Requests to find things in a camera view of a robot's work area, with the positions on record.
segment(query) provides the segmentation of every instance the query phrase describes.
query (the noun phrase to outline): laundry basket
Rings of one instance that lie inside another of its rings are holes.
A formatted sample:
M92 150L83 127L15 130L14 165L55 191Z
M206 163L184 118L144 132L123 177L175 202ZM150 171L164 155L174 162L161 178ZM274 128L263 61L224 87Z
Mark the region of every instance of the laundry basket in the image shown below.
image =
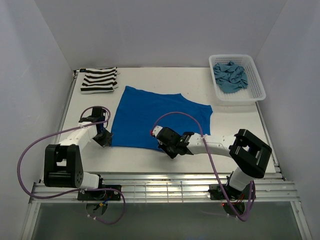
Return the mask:
M227 64L230 61L241 65L244 68L244 72L247 75L248 86L246 89L240 89L235 93L224 93L219 85L216 84L216 78L214 73L214 66L217 63ZM260 101L266 98L266 92L259 77L258 70L254 63L254 60L249 55L243 54L221 54L212 55L209 57L209 64L211 69L211 75L214 84L215 95L219 105L223 106L239 106L239 105L251 105L256 101Z

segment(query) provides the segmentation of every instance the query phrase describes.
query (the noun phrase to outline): white wall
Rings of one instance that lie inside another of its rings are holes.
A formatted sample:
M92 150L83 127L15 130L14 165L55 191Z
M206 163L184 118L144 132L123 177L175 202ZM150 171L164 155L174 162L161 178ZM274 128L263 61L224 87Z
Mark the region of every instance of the white wall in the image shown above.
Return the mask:
M35 0L72 69L255 58L286 0Z
M320 239L319 0L288 0L255 63L281 170L295 181L313 239Z
M33 0L0 0L0 35L0 236L15 240L29 200L18 183L18 158L31 141L56 130L72 71ZM49 142L24 159L29 190L43 171Z

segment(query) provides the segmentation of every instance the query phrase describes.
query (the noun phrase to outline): white table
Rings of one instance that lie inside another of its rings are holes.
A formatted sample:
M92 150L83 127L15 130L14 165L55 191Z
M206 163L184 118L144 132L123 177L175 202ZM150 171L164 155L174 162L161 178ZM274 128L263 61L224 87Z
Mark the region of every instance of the white table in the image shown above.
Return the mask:
M131 86L159 94L182 95L193 102L211 105L212 135L234 135L239 129L248 129L267 142L255 104L249 106L218 106L215 100L213 80L209 68L145 67L119 68L119 87L113 93L81 94L84 73L79 73L68 107L63 129L77 126L81 112L91 106L105 106L111 111L108 130L111 131L114 116L125 86ZM60 140L69 133L61 135ZM95 173L212 173L206 154L178 155L175 159L150 149L133 147L100 147L91 141L81 152L83 170ZM230 173L237 164L228 157L214 155L217 171ZM275 173L272 159L266 173Z

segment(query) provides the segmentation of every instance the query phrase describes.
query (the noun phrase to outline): striped cloth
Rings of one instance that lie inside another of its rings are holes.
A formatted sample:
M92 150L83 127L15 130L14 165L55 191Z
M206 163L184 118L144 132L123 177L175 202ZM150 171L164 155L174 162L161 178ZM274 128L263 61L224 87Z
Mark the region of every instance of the striped cloth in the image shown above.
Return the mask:
M82 94L108 93L118 87L117 68L86 68L80 87Z

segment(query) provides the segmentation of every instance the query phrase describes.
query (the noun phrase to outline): teal cloth in basket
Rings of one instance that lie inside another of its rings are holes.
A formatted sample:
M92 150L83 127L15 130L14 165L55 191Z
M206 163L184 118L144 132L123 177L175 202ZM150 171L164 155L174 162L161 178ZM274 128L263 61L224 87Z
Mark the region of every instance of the teal cloth in basket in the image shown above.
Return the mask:
M227 64L217 63L213 67L215 82L225 94L233 94L246 89L248 78L242 66L230 61Z
M199 121L204 134L210 134L210 105L185 99L179 94L158 94L126 86L116 110L111 132L112 146L159 150L158 141L150 131L156 120L169 112L183 112ZM189 117L172 114L164 117L159 126L168 127L182 135L199 133L198 125Z

